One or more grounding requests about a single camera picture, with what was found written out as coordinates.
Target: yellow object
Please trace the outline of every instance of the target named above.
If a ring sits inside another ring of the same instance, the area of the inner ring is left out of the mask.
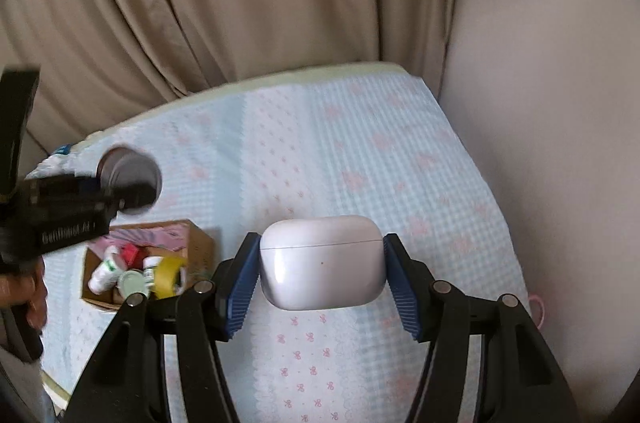
[[[175,297],[184,291],[187,266],[183,257],[164,257],[154,269],[152,291],[159,299]]]

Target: cardboard box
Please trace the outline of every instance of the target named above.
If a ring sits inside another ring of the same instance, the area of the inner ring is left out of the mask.
[[[186,247],[180,251],[149,247],[150,255],[180,255],[187,259],[187,287],[190,288],[197,281],[210,279],[214,272],[214,247],[213,239],[204,233],[191,221],[164,221],[162,223],[147,223],[146,225],[121,225],[112,228],[155,228],[157,226],[188,225]],[[102,295],[95,295],[87,286],[92,273],[100,264],[100,257],[87,248],[84,254],[84,276],[82,276],[81,298],[85,302],[105,310],[117,310],[123,303],[123,298],[117,289],[108,291]]]

